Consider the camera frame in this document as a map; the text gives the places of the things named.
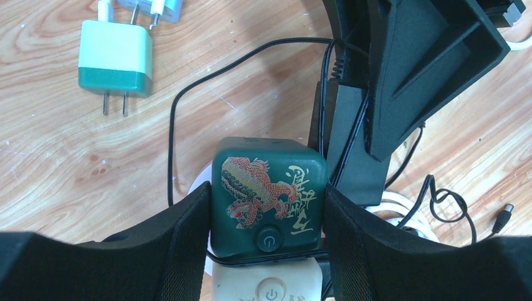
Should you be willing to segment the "blue plug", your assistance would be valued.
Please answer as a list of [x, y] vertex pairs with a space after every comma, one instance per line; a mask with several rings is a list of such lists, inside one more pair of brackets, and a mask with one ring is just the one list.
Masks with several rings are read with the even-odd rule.
[[149, 30], [156, 27], [161, 21], [177, 23], [183, 0], [118, 0], [120, 6], [131, 10], [134, 16], [143, 14], [151, 17], [152, 23]]

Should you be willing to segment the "green patterned cube socket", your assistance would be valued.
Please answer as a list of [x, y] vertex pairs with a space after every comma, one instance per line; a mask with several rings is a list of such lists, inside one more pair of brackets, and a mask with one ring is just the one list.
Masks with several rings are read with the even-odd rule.
[[289, 139], [226, 137], [211, 165], [212, 252], [247, 260], [321, 247], [327, 163]]

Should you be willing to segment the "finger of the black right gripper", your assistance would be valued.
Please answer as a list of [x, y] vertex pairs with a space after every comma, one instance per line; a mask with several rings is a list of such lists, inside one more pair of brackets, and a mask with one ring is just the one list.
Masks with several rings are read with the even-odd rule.
[[358, 51], [362, 55], [370, 52], [370, 17], [368, 1], [323, 0], [333, 39], [335, 52], [344, 55], [347, 51]]

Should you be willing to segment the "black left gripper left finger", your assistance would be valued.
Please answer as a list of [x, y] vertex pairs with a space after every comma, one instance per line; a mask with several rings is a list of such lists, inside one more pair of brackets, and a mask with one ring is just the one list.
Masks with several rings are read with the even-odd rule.
[[2, 300], [199, 300], [211, 186], [103, 241], [1, 233]]

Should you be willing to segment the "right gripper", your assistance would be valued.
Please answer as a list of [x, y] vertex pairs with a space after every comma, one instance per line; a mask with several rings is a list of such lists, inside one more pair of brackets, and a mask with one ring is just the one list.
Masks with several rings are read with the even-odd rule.
[[379, 161], [425, 120], [497, 66], [509, 46], [496, 28], [522, 17], [522, 0], [370, 1], [370, 121]]

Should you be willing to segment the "beige wooden cube socket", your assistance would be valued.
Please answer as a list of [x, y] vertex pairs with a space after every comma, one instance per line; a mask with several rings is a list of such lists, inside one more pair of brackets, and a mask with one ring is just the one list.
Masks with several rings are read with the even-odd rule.
[[212, 287], [213, 300], [319, 301], [322, 270], [313, 258], [248, 267], [215, 263]]

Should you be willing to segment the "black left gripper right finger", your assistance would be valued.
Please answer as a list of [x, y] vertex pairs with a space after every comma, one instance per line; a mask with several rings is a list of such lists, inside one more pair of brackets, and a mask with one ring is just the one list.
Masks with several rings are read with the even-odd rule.
[[531, 238], [457, 248], [426, 240], [328, 186], [324, 226], [336, 300], [530, 300]]

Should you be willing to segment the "green plug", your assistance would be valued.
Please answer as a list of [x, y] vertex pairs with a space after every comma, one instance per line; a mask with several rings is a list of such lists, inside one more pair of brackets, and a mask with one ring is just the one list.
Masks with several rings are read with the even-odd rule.
[[128, 99], [147, 98], [153, 88], [153, 41], [148, 30], [135, 24], [96, 20], [82, 22], [78, 56], [78, 85], [103, 96], [102, 113], [109, 112], [109, 97], [122, 96], [122, 115]]

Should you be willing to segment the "black power adapter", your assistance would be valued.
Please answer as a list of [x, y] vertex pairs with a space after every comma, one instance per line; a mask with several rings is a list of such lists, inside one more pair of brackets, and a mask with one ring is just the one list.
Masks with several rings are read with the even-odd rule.
[[381, 203], [390, 159], [379, 161], [365, 149], [368, 117], [356, 125], [365, 90], [341, 82], [344, 65], [343, 59], [336, 59], [326, 88], [323, 144], [327, 177], [354, 204], [377, 206]]

